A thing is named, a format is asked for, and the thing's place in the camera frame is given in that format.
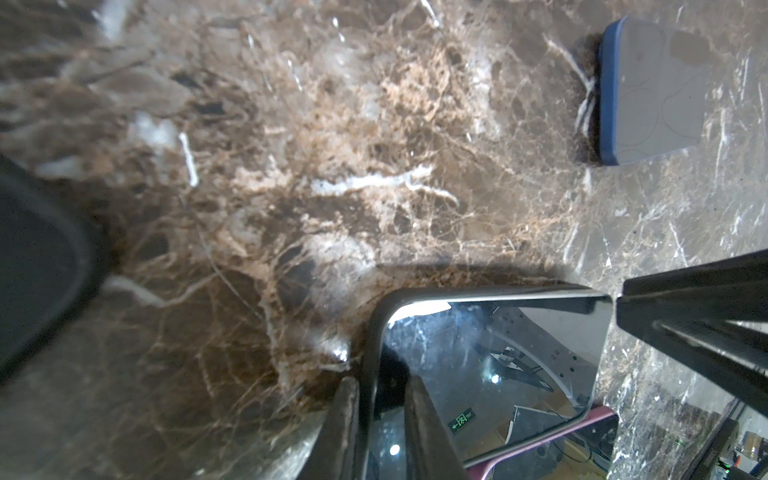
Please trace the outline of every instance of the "brown marble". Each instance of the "brown marble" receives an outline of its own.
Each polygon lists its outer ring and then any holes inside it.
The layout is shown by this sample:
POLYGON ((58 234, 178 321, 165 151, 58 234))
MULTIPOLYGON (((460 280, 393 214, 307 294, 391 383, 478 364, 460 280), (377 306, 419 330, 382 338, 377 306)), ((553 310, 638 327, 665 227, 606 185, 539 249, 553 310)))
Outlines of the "brown marble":
MULTIPOLYGON (((114 265, 2 385, 0 478, 293 478, 391 290, 616 296, 768 247, 758 0, 2 4, 0 151, 114 265), (602 168, 595 49, 622 15, 707 37, 711 89, 698 146, 602 168)), ((615 326, 598 398, 612 478, 679 472, 729 400, 615 326)))

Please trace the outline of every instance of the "reflected robot arm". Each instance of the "reflected robot arm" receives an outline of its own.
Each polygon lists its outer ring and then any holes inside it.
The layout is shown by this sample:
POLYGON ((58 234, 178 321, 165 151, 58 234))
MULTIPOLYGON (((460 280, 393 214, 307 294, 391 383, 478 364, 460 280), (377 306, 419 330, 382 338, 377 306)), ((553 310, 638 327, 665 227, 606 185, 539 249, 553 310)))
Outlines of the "reflected robot arm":
POLYGON ((598 367, 580 358, 516 306, 499 307, 486 329, 542 367, 578 409, 592 397, 598 367))
POLYGON ((538 389, 553 392, 554 389, 549 386, 531 367, 522 362, 516 362, 513 358, 514 350, 508 347, 504 351, 494 352, 483 345, 475 345, 475 351, 483 357, 493 359, 488 363, 488 371, 491 375, 497 375, 499 379, 510 379, 517 382, 527 383, 538 389))

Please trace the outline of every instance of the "cable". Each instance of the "cable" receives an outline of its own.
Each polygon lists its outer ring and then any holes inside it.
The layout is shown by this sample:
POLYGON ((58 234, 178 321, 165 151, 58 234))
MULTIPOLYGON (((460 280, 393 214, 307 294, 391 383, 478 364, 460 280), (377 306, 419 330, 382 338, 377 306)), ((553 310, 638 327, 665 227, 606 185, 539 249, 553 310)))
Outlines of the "cable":
POLYGON ((607 454, 607 453, 603 452, 603 449, 601 449, 599 445, 597 445, 597 447, 598 447, 598 452, 600 452, 600 455, 603 455, 603 456, 604 456, 605 458, 607 458, 608 460, 610 460, 610 459, 611 459, 612 455, 609 455, 609 454, 607 454))
POLYGON ((555 443, 554 440, 552 441, 552 445, 554 445, 554 447, 557 450, 559 450, 560 453, 562 453, 563 455, 567 456, 568 458, 570 458, 574 462, 577 462, 577 463, 589 463, 592 460, 592 450, 589 447, 587 447, 587 450, 589 450, 589 458, 587 458, 586 460, 577 460, 576 458, 573 458, 569 454, 567 454, 567 453, 563 452, 562 450, 560 450, 560 447, 558 447, 558 444, 555 443))
POLYGON ((555 415, 557 415, 558 417, 560 417, 560 420, 565 420, 566 422, 568 421, 568 419, 566 419, 564 416, 562 416, 562 415, 560 415, 559 413, 557 413, 555 410, 551 410, 551 409, 550 409, 550 410, 547 410, 547 413, 550 413, 550 412, 551 412, 551 413, 554 413, 555 415))

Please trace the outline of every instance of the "green exit sign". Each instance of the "green exit sign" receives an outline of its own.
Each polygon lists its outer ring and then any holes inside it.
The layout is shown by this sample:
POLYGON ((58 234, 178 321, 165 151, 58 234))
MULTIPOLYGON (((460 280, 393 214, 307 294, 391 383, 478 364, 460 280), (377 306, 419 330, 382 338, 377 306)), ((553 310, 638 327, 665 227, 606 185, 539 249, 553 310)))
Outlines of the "green exit sign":
POLYGON ((475 419, 475 413, 472 409, 466 409, 464 413, 451 420, 448 424, 448 428, 453 435, 456 435, 459 430, 463 429, 468 423, 475 419))

